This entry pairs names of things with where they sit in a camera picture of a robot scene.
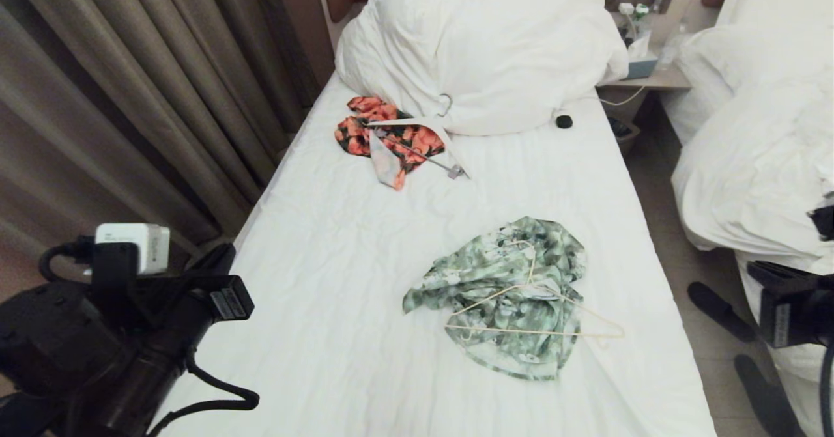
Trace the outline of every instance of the white plastic hanger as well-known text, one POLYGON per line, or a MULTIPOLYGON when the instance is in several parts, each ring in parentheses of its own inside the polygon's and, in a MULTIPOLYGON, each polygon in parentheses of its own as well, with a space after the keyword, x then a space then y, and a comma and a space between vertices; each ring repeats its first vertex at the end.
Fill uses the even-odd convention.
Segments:
MULTIPOLYGON (((527 242, 525 240, 519 240, 517 242, 512 242, 511 244, 506 244, 504 246, 519 245, 519 244, 526 244, 527 246, 532 248, 534 252, 536 252, 536 247, 534 247, 533 244, 531 244, 530 242, 527 242)), ((565 300, 567 302, 570 302, 570 303, 574 304, 576 307, 580 307, 581 310, 586 311, 587 313, 589 313, 590 315, 598 318, 602 322, 605 322, 606 324, 611 325, 612 327, 616 328, 618 330, 618 333, 562 333, 562 332, 559 332, 559 331, 509 330, 508 328, 485 328, 485 327, 480 327, 480 326, 463 326, 463 325, 456 325, 456 324, 448 324, 448 322, 447 322, 446 327, 447 328, 453 328, 454 330, 496 331, 496 332, 500 332, 500 333, 545 334, 545 335, 548 335, 548 336, 585 336, 587 338, 613 338, 613 339, 625 338, 626 331, 623 329, 622 326, 620 326, 616 322, 613 322, 613 321, 610 321, 606 318, 603 318, 601 315, 599 315, 599 313, 593 312, 592 310, 587 309, 586 307, 583 307, 582 304, 576 302, 575 300, 572 300, 571 298, 567 298, 565 295, 561 294, 561 292, 557 292, 554 289, 551 289, 550 287, 545 285, 545 283, 534 283, 533 282, 533 269, 535 267, 536 267, 536 254, 533 255, 533 260, 530 263, 530 274, 527 276, 527 282, 526 283, 523 283, 523 285, 509 286, 508 288, 506 288, 504 290, 501 290, 500 292, 496 292, 495 294, 492 294, 489 297, 484 298, 483 300, 480 300, 480 301, 478 301, 474 304, 471 304, 470 306, 466 307, 465 309, 462 309, 462 310, 459 310, 457 312, 452 313, 452 315, 450 315, 449 319, 451 320, 451 318, 453 316, 460 315, 461 313, 467 312, 468 310, 473 309, 474 307, 477 307, 478 305, 480 305, 482 303, 485 303, 488 300, 492 300, 492 298, 496 298, 500 295, 506 294, 507 292, 511 291, 512 289, 521 289, 521 288, 526 288, 526 287, 529 287, 529 286, 534 286, 537 289, 544 289, 544 290, 550 292, 551 294, 555 295, 555 297, 561 298, 561 300, 565 300)))

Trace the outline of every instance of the tiled floor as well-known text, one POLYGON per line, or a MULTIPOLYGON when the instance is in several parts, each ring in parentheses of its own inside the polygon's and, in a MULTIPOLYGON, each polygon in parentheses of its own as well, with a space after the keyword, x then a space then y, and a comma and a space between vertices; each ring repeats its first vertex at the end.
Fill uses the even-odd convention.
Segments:
POLYGON ((686 287, 700 281, 731 303, 741 318, 753 321, 732 252, 700 252, 686 240, 670 184, 677 155, 664 153, 669 147, 661 145, 661 138, 658 132, 643 132, 625 164, 695 353, 715 430, 718 437, 768 437, 753 414, 733 359, 738 354, 753 357, 771 383, 778 380, 777 374, 763 342, 746 345, 735 339, 686 295, 686 287))

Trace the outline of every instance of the orange floral garment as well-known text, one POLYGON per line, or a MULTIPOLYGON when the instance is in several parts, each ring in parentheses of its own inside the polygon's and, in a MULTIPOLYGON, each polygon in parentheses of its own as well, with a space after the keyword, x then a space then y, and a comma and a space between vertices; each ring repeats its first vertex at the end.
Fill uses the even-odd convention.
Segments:
MULTIPOLYGON (((369 122, 411 118, 408 113, 398 110, 394 105, 385 104, 376 96, 357 96, 348 102, 348 108, 356 111, 358 115, 346 117, 343 122, 339 123, 334 136, 345 152, 364 157, 370 157, 368 139, 371 128, 366 126, 369 122)), ((394 189, 397 191, 402 190, 405 175, 425 161, 425 158, 409 151, 399 143, 411 147, 426 157, 432 157, 444 151, 443 141, 434 131, 425 126, 379 126, 379 129, 384 130, 388 138, 397 141, 393 143, 387 139, 381 139, 382 143, 399 158, 399 174, 394 181, 394 189)))

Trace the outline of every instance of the white cable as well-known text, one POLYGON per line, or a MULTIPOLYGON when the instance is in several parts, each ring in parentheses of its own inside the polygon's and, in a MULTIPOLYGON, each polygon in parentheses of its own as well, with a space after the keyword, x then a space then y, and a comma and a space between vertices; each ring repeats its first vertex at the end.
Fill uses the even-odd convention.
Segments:
POLYGON ((598 99, 600 102, 603 102, 603 104, 611 105, 611 107, 620 107, 620 105, 625 105, 625 104, 628 104, 628 102, 630 102, 630 101, 634 100, 635 98, 637 98, 637 96, 638 96, 638 95, 640 95, 640 92, 643 92, 643 89, 644 89, 644 88, 646 88, 646 86, 643 86, 643 87, 638 88, 638 89, 637 89, 637 92, 634 92, 634 95, 629 96, 629 98, 628 98, 628 99, 626 99, 626 100, 625 100, 625 102, 619 102, 619 104, 615 104, 614 102, 609 102, 609 101, 607 101, 607 100, 603 100, 603 99, 601 99, 601 98, 597 98, 597 99, 598 99))

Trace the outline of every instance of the curtain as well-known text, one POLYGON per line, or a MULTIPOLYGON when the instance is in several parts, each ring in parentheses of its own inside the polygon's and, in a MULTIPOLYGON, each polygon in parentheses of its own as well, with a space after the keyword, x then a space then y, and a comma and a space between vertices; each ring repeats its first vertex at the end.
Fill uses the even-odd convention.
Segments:
POLYGON ((321 84, 280 0, 0 0, 0 244, 233 237, 321 84))

